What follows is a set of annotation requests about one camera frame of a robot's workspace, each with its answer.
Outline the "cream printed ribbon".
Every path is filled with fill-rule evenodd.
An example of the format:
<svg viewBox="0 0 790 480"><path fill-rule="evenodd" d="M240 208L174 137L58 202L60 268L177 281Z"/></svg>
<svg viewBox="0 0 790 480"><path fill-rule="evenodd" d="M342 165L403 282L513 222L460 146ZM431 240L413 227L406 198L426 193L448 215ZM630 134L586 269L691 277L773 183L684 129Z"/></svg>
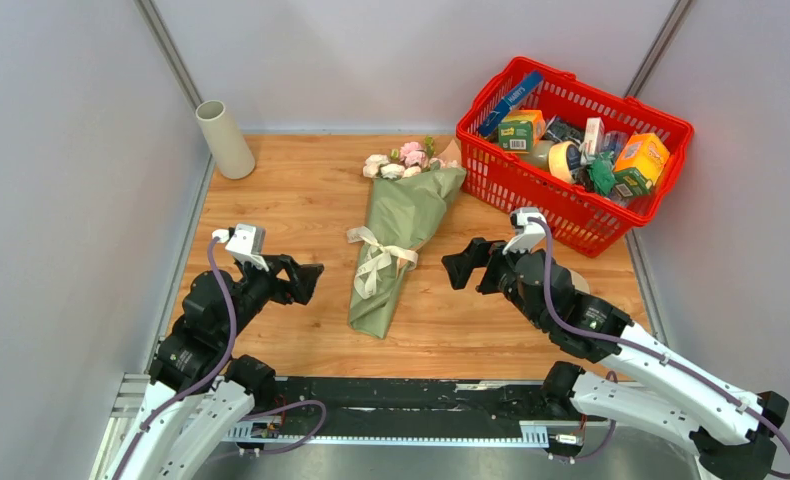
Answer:
<svg viewBox="0 0 790 480"><path fill-rule="evenodd" d="M364 260L354 274L354 290L362 299L369 299L377 292L379 272L395 263L397 268L412 270L418 263L418 253L396 245L381 244L374 233L361 226L346 232L349 243L363 242L367 246Z"/></svg>

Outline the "green wrapping paper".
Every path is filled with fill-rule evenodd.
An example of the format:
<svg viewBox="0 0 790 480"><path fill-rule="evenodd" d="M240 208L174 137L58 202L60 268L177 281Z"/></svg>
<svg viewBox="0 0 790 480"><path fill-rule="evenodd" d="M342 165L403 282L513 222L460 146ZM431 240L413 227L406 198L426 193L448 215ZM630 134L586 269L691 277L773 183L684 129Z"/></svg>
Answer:
<svg viewBox="0 0 790 480"><path fill-rule="evenodd" d="M353 275L348 325L384 339L408 272L436 234L466 179L462 167L440 168L372 181L363 225L347 231L361 245Z"/></svg>

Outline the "pink and white flower bunch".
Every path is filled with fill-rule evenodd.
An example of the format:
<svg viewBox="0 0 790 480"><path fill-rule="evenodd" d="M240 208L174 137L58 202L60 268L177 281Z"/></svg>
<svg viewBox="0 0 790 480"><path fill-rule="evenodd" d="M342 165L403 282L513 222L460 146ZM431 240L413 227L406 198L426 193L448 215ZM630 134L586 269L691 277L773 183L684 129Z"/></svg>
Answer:
<svg viewBox="0 0 790 480"><path fill-rule="evenodd" d="M368 156L362 176L368 179L399 180L421 173L462 168L461 152L456 141L439 150L436 140L426 136L421 141L409 141L388 153Z"/></svg>

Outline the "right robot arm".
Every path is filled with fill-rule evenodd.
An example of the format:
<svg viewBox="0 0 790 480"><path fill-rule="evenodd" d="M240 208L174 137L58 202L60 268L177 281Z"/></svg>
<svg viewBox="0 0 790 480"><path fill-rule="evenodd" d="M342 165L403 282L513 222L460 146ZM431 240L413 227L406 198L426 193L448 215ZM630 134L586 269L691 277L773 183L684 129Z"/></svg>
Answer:
<svg viewBox="0 0 790 480"><path fill-rule="evenodd" d="M558 361L541 387L552 417L574 411L616 420L667 440L694 455L719 479L764 479L773 473L788 401L766 391L734 387L672 352L611 303L577 289L572 273L543 250L509 252L503 241L471 240L442 264L453 289L472 272L476 289L502 294L563 352L627 375L644 391L610 383Z"/></svg>

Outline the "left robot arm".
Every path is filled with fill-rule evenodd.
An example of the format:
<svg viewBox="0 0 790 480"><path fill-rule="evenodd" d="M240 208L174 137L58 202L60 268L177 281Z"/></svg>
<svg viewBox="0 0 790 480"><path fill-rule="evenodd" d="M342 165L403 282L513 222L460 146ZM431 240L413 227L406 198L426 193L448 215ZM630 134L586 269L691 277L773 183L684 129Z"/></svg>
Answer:
<svg viewBox="0 0 790 480"><path fill-rule="evenodd" d="M324 267L288 255L263 259L262 270L238 262L240 280L212 264L192 281L104 478L190 479L246 414L273 408L275 371L249 355L234 358L236 338L268 303L308 304Z"/></svg>

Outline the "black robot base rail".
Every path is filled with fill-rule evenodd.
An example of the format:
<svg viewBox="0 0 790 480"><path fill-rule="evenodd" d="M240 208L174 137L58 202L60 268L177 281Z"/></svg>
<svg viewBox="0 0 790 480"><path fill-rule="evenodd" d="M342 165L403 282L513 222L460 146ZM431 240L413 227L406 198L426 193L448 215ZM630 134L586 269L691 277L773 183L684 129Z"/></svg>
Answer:
<svg viewBox="0 0 790 480"><path fill-rule="evenodd" d="M272 400L224 439L246 450L299 441L351 446L507 447L571 456L588 418L539 381L280 377Z"/></svg>

